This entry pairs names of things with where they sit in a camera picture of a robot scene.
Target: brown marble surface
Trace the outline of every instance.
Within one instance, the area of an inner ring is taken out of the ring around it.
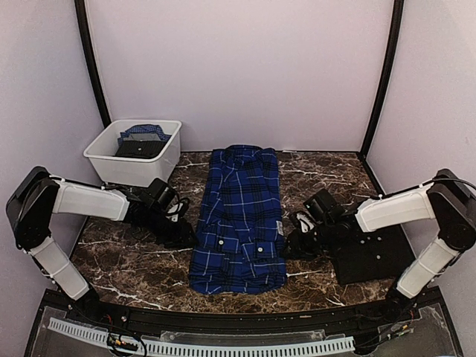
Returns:
[[[191,200],[187,219],[195,225],[208,175],[210,153],[183,153],[170,183]],[[279,152],[280,191],[285,236],[288,215],[325,187],[344,204],[374,190],[352,153]],[[202,295],[188,287],[191,249],[167,250],[147,231],[91,218],[72,256],[75,266],[103,301],[180,312],[270,313],[348,306],[382,299],[391,280],[339,286],[332,264],[323,258],[287,262],[288,283],[261,295]]]

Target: robotic arm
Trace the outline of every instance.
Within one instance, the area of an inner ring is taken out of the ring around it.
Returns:
[[[307,246],[339,245],[356,230],[372,232],[418,219],[435,219],[440,232],[402,273],[387,299],[400,309],[411,303],[434,277],[455,263],[476,242],[476,198],[452,171],[440,170],[430,181],[389,196],[368,199],[345,210],[326,190],[304,202],[317,223]]]
[[[124,221],[150,229],[157,243],[193,246],[191,224],[182,217],[188,200],[166,211],[177,192],[160,179],[147,188],[107,190],[50,175],[35,167],[7,203],[7,216],[18,249],[36,264],[72,300],[94,296],[95,291],[57,245],[49,230],[52,213],[75,213]]]

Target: white wall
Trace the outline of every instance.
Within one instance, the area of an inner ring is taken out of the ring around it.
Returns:
[[[185,150],[358,150],[391,0],[89,0],[113,119],[181,120]]]
[[[96,181],[82,157],[101,129],[77,29],[74,2],[0,1],[0,205],[35,165]],[[0,356],[23,356],[45,287],[31,258],[15,247],[0,214]],[[51,230],[70,251],[84,218],[54,217]]]
[[[476,2],[406,1],[387,99],[369,161],[387,192],[448,167],[476,182]],[[406,227],[417,251],[435,224]],[[476,248],[437,283],[476,356]]]

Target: blue plaid shirt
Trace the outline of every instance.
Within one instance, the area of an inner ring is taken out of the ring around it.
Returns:
[[[190,262],[203,294],[259,294],[286,282],[276,153],[234,145],[212,152]]]

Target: white plastic bin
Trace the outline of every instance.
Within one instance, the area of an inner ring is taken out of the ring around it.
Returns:
[[[134,125],[160,125],[165,134],[172,135],[155,158],[116,158],[121,132]],[[169,179],[180,159],[181,122],[175,120],[124,119],[115,120],[84,150],[99,177],[104,182],[147,187],[153,179]]]

